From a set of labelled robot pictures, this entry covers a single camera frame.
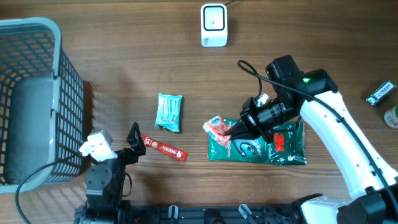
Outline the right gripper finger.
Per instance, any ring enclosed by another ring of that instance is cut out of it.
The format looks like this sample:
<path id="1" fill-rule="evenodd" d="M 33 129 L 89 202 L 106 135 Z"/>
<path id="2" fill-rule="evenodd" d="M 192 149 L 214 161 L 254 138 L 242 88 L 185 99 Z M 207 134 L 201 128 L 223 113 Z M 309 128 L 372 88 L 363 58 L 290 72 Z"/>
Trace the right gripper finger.
<path id="1" fill-rule="evenodd" d="M 256 133 L 250 133 L 249 131 L 235 131 L 233 133 L 230 133 L 230 140 L 235 140 L 235 139 L 247 139 L 247 140 L 255 140 L 260 137 L 260 135 Z"/>
<path id="2" fill-rule="evenodd" d="M 244 121 L 239 120 L 232 127 L 230 127 L 225 133 L 225 136 L 244 136 L 249 132 Z"/>

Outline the red white package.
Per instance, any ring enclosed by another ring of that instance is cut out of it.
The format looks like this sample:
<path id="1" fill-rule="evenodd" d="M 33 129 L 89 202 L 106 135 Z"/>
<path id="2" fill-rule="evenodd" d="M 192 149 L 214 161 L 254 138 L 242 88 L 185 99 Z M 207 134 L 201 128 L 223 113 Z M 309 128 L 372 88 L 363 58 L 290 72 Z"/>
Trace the red white package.
<path id="1" fill-rule="evenodd" d="M 179 161 L 184 162 L 188 156 L 187 151 L 183 151 L 181 149 L 177 149 L 176 147 L 169 146 L 167 144 L 159 142 L 158 140 L 150 138 L 147 135 L 143 135 L 142 140 L 143 140 L 145 146 L 151 147 L 163 154 L 166 154 L 170 157 L 178 159 Z"/>

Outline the red white small box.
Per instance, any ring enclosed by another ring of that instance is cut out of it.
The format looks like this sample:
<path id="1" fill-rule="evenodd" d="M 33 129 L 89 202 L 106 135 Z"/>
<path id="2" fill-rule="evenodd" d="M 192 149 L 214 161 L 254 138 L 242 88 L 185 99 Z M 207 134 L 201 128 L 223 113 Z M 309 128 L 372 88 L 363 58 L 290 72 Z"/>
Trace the red white small box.
<path id="1" fill-rule="evenodd" d="M 226 146 L 230 140 L 231 136 L 226 135 L 226 132 L 230 128 L 231 127 L 228 126 L 225 123 L 224 119 L 219 115 L 211 118 L 203 125 L 203 129 L 210 136 L 210 138 L 212 138 L 222 146 Z"/>

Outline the green 3M gloves package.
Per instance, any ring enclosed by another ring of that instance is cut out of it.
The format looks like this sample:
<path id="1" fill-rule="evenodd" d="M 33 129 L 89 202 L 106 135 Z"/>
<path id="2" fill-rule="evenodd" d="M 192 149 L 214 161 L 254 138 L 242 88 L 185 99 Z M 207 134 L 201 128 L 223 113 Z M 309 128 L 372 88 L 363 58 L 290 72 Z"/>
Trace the green 3M gloves package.
<path id="1" fill-rule="evenodd" d="M 208 159 L 211 161 L 250 162 L 280 166 L 306 164 L 304 155 L 305 125 L 285 123 L 274 128 L 272 143 L 262 137 L 255 140 L 235 139 L 221 145 L 209 138 Z"/>

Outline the light green wipes packet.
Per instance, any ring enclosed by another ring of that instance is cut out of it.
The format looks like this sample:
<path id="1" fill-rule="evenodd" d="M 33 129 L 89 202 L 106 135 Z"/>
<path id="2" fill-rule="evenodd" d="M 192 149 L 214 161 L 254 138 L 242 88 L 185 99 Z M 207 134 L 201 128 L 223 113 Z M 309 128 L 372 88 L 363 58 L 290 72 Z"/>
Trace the light green wipes packet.
<path id="1" fill-rule="evenodd" d="M 159 93 L 155 127 L 163 127 L 171 132 L 180 132 L 180 110 L 182 95 L 165 95 Z"/>

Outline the green white slim box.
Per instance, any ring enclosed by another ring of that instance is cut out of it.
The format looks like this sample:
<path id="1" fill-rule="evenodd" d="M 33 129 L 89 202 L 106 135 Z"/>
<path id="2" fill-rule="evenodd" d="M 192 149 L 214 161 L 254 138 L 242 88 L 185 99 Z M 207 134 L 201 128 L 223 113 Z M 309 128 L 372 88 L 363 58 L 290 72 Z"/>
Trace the green white slim box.
<path id="1" fill-rule="evenodd" d="M 366 98 L 366 102 L 368 102 L 371 106 L 376 106 L 396 88 L 397 86 L 390 80 L 385 81 L 369 97 Z"/>

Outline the green lid jar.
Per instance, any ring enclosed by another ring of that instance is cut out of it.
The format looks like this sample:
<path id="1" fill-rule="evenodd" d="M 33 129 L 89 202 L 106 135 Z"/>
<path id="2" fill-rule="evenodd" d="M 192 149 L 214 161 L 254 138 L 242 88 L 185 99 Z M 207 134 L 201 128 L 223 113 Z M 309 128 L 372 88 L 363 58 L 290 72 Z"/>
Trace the green lid jar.
<path id="1" fill-rule="evenodd" d="M 389 127 L 393 129 L 398 128 L 397 105 L 385 112 L 384 121 Z"/>

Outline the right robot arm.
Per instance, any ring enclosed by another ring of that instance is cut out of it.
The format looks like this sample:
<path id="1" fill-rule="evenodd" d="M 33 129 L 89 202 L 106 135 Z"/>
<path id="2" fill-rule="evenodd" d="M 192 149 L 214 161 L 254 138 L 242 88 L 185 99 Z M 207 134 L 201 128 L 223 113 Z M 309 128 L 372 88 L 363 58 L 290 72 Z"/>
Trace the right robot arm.
<path id="1" fill-rule="evenodd" d="M 397 223 L 397 171 L 360 130 L 324 69 L 305 73 L 291 55 L 274 59 L 266 77 L 244 60 L 238 66 L 271 83 L 277 97 L 262 106 L 249 98 L 226 135 L 272 142 L 276 126 L 299 116 L 317 133 L 345 180 L 351 197 L 346 202 L 322 194 L 296 202 L 303 223 Z"/>

